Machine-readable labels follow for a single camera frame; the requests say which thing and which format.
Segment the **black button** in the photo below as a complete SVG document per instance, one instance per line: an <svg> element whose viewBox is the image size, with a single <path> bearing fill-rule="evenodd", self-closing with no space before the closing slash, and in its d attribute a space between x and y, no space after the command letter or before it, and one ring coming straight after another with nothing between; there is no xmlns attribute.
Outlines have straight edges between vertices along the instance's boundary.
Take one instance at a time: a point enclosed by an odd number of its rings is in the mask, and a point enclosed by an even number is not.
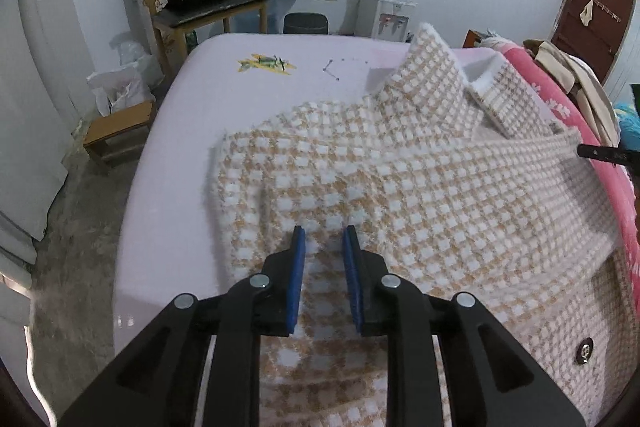
<svg viewBox="0 0 640 427"><path fill-rule="evenodd" d="M575 353L575 361L580 365L585 365L589 362L591 355L593 354L593 339L587 337L580 342L578 351Z"/></svg>

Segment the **metal rivet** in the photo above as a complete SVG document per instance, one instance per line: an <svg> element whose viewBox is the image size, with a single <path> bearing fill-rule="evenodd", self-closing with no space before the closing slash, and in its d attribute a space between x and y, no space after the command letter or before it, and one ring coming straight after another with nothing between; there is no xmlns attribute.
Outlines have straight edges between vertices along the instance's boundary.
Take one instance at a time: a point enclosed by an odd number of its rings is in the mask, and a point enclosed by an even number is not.
<svg viewBox="0 0 640 427"><path fill-rule="evenodd" d="M593 339L591 337L587 337L580 342L575 353L575 361L579 365L585 365L589 362L591 355L593 355Z"/></svg>
<svg viewBox="0 0 640 427"><path fill-rule="evenodd" d="M264 273L257 273L249 279L249 284L254 288L267 288L270 282L271 279L269 279L269 276Z"/></svg>
<svg viewBox="0 0 640 427"><path fill-rule="evenodd" d="M182 295L178 295L174 299L174 306L179 310L186 310L187 308L191 308L193 306L193 302L193 295L183 293Z"/></svg>
<svg viewBox="0 0 640 427"><path fill-rule="evenodd" d="M476 304L476 298L471 293L459 293L456 297L458 304L465 308L472 308Z"/></svg>
<svg viewBox="0 0 640 427"><path fill-rule="evenodd" d="M382 276L382 279L380 279L380 282L382 282L382 285L385 288L398 288L398 286L400 285L400 278L397 275L393 275L392 273L388 273L386 275Z"/></svg>

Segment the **white bed sheet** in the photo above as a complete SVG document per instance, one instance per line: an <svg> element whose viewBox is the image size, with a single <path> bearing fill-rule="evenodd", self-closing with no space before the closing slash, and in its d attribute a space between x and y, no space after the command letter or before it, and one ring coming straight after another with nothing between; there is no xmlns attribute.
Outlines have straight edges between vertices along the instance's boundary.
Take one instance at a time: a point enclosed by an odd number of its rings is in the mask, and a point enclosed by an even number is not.
<svg viewBox="0 0 640 427"><path fill-rule="evenodd" d="M407 49L353 37L227 34L190 55L162 104L129 193L114 284L116 353L176 295L202 299L228 289L218 277L207 179L213 146L225 131L310 100L355 102L378 88ZM470 76L495 54L455 52ZM238 60L252 54L276 55L296 69L239 72Z"/></svg>

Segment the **pink blanket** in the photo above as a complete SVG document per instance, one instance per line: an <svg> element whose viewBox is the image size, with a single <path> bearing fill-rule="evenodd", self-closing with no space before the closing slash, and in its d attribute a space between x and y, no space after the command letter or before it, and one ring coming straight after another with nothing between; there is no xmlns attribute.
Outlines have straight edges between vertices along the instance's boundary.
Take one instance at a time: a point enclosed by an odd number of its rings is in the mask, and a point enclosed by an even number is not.
<svg viewBox="0 0 640 427"><path fill-rule="evenodd" d="M589 145L600 145L595 135L587 126L584 118L567 95L560 89L545 71L541 70L527 52L519 46L505 44L500 46L505 58L518 70L518 73L533 87L540 98L548 105L560 121L567 126L577 127L582 135L582 142ZM613 210L620 222L620 232L624 242L629 277L634 293L636 314L640 316L640 247L638 245L635 224L634 190L626 172L619 166L610 163L591 161L602 185L604 185Z"/></svg>

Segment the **silver screw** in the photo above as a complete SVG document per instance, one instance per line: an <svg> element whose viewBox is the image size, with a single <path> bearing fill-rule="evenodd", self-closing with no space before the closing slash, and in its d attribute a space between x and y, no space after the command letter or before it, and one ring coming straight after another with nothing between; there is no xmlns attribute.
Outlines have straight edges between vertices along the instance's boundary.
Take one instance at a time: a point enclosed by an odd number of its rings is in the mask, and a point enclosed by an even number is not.
<svg viewBox="0 0 640 427"><path fill-rule="evenodd" d="M257 273L249 279L249 284L254 288L267 288L270 282L271 279L269 279L269 276L264 273Z"/></svg>
<svg viewBox="0 0 640 427"><path fill-rule="evenodd" d="M400 278L397 275L393 275L392 273L388 273L380 279L382 285L385 288L398 288L400 285Z"/></svg>
<svg viewBox="0 0 640 427"><path fill-rule="evenodd" d="M458 304L465 308L472 308L476 304L476 298L471 293L459 293L456 297Z"/></svg>
<svg viewBox="0 0 640 427"><path fill-rule="evenodd" d="M174 299L174 306L179 310L186 310L187 308L191 308L193 306L193 296L189 295L188 293L178 295Z"/></svg>

